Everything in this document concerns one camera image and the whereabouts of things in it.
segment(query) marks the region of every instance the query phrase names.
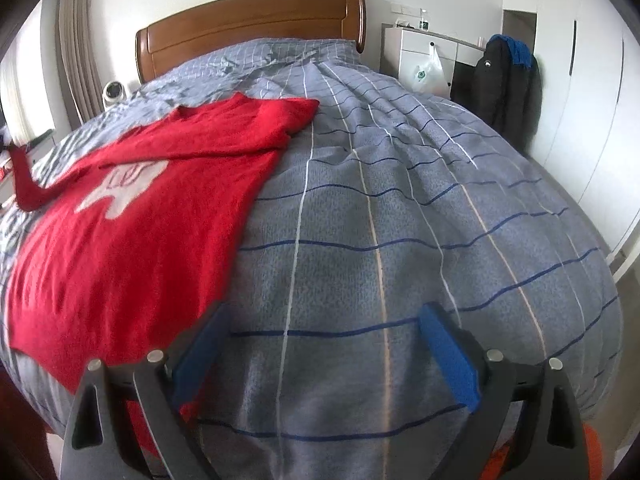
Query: wall outlet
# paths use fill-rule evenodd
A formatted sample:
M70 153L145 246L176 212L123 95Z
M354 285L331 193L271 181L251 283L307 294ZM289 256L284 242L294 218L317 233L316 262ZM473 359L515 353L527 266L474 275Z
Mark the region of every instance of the wall outlet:
M402 14L405 16L415 16L420 18L420 7L402 6Z

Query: blue gripper pad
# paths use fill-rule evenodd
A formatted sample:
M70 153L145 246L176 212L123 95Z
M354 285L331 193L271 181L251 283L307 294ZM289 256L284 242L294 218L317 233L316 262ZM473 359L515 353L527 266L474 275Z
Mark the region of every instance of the blue gripper pad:
M420 334L436 359L457 402L472 412L480 403L479 374L470 357L456 340L458 327L437 303L427 303L420 310Z
M180 359L174 370L174 391L170 399L176 410L195 399L229 333L230 320L229 307L220 303L216 313L196 334Z

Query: white dresser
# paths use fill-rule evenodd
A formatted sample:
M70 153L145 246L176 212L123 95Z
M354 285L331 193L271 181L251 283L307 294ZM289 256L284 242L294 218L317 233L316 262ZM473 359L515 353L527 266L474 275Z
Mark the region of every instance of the white dresser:
M397 78L407 88L414 78L415 68L428 60L431 45L436 47L449 89L456 63L475 66L484 54L482 48L466 41L418 28L386 28L383 45L382 72Z

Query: plastic bag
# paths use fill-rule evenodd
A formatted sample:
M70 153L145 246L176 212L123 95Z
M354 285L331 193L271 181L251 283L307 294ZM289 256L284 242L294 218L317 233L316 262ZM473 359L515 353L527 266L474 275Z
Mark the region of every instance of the plastic bag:
M444 78L444 70L440 62L440 56L434 45L429 47L429 58L424 63L417 65L414 76L411 79L413 92L421 94L434 94L449 99L449 86Z

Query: wardrobe handle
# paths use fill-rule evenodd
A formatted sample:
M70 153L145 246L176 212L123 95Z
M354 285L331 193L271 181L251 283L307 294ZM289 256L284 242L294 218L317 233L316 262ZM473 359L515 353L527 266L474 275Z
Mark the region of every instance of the wardrobe handle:
M574 73L574 59L575 59L575 37L578 32L578 20L574 20L574 47L571 50L571 65L569 65L569 76Z
M622 92L622 76L625 75L625 38L622 38L622 61L620 62L620 84L618 85L618 97L616 106L620 102L620 92Z

